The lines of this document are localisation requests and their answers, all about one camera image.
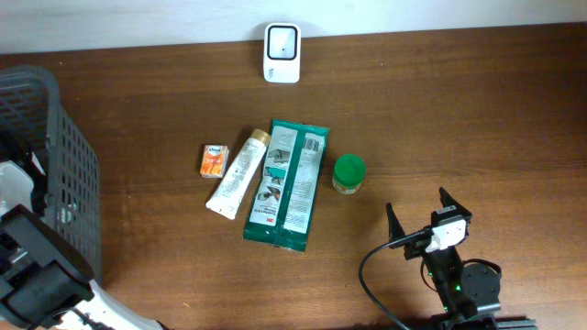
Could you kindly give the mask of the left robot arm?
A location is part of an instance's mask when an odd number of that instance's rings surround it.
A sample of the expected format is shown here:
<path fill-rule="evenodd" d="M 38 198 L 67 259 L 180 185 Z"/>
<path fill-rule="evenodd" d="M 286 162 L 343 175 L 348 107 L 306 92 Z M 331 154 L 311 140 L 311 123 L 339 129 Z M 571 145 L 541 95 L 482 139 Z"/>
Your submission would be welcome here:
<path fill-rule="evenodd" d="M 81 253 L 41 216 L 48 179 L 31 147 L 1 133 L 1 315 L 19 328 L 152 329 L 104 291 Z"/>

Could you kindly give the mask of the white tube gold cap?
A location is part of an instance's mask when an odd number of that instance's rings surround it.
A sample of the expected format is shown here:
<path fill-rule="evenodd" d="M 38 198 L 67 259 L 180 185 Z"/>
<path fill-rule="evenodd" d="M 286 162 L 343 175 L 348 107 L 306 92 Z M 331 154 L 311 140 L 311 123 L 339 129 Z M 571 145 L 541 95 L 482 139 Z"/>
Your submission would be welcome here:
<path fill-rule="evenodd" d="M 255 170 L 267 151 L 271 136 L 263 130 L 254 129 L 230 164 L 224 178 L 205 203 L 205 207 L 225 218 L 234 220 L 249 187 Z"/>

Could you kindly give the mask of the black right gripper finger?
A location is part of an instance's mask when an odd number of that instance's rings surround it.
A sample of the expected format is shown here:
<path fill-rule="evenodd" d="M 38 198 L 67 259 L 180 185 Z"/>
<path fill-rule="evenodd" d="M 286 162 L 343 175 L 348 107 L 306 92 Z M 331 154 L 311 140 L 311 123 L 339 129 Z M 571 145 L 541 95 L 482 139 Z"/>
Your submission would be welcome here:
<path fill-rule="evenodd" d="M 463 210 L 464 207 L 458 203 L 444 187 L 439 188 L 440 202 L 444 208 L 454 206 L 457 210 Z"/>
<path fill-rule="evenodd" d="M 405 232 L 403 227 L 400 224 L 400 221 L 393 210 L 393 206 L 391 203 L 386 204 L 386 214 L 388 218 L 388 225 L 389 225 L 389 240 L 395 241 L 400 238 L 405 237 Z"/>

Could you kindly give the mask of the green lid jar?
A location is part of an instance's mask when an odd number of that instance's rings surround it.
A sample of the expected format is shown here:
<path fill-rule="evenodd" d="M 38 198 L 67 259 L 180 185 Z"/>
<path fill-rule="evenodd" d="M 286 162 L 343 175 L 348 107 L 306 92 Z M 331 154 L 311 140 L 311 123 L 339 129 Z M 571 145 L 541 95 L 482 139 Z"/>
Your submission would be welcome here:
<path fill-rule="evenodd" d="M 364 160 L 354 154 L 341 156 L 335 163 L 332 184 L 342 194 L 353 194 L 362 185 L 366 176 Z"/>

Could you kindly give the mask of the small orange tissue pack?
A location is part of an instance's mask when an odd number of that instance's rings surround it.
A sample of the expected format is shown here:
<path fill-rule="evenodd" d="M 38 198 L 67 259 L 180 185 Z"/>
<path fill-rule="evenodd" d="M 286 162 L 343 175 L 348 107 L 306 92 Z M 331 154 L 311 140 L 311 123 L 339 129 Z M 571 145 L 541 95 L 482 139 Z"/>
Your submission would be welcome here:
<path fill-rule="evenodd" d="M 228 146 L 205 145 L 200 174 L 204 178 L 222 178 L 226 172 L 228 154 Z"/>

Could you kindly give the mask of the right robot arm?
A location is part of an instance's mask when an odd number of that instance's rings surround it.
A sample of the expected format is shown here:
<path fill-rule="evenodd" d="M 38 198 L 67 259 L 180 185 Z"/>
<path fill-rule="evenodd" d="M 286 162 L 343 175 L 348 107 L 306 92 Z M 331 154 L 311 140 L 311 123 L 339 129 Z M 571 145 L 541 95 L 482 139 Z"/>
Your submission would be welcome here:
<path fill-rule="evenodd" d="M 430 319 L 428 329 L 535 329 L 530 319 L 498 319 L 501 310 L 501 268 L 490 261 L 461 259 L 457 245 L 469 236 L 472 213 L 444 188 L 439 189 L 442 208 L 431 213 L 430 224 L 407 235 L 393 207 L 386 213 L 393 248 L 402 248 L 404 258 L 420 259 L 428 271 L 445 312 Z"/>

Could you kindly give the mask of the green white 3M package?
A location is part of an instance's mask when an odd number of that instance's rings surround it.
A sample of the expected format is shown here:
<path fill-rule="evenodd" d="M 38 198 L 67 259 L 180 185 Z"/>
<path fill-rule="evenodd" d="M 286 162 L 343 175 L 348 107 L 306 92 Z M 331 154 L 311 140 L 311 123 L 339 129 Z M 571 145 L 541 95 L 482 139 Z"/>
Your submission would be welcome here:
<path fill-rule="evenodd" d="M 243 238 L 306 251 L 329 129 L 273 120 Z"/>

